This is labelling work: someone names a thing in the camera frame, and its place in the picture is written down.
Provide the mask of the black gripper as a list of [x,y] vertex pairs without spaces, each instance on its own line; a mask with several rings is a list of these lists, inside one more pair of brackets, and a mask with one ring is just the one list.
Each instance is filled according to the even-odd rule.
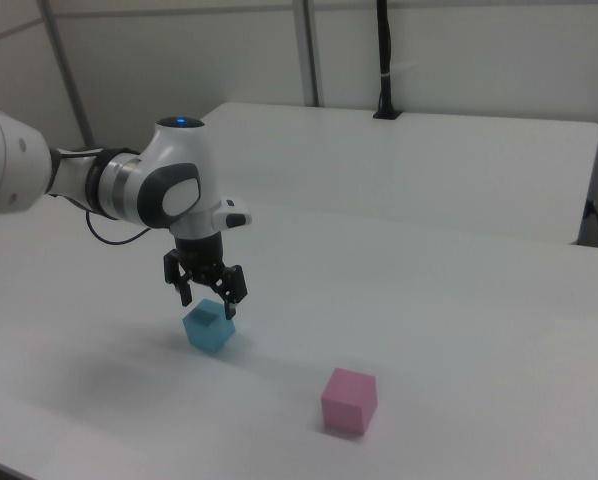
[[195,240],[176,238],[175,247],[163,257],[164,278],[180,295],[181,304],[186,307],[192,302],[190,280],[212,287],[223,300],[226,319],[232,320],[248,290],[242,267],[223,263],[221,234]]

